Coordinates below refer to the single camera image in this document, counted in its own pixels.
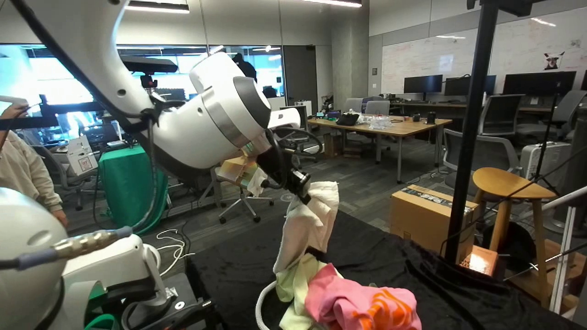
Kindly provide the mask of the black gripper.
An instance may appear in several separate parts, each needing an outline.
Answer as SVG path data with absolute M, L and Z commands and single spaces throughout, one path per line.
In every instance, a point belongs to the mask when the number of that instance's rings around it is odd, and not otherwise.
M 303 204 L 310 202 L 310 176 L 294 167 L 292 154 L 286 152 L 277 141 L 270 143 L 270 149 L 257 158 L 257 163 L 275 185 L 290 191 Z

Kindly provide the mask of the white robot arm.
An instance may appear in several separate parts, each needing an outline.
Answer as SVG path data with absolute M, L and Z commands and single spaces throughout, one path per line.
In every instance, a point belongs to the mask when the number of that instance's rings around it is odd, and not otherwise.
M 292 169 L 272 136 L 270 105 L 226 53 L 195 64 L 197 97 L 167 107 L 123 64 L 116 35 L 131 0 L 11 0 L 37 39 L 151 158 L 173 173 L 208 171 L 252 156 L 281 187 L 308 198 L 308 176 Z M 41 202 L 2 193 L 0 330 L 85 327 L 85 303 L 97 286 L 149 281 L 154 292 L 129 312 L 145 316 L 173 303 L 154 262 L 127 228 L 68 237 Z

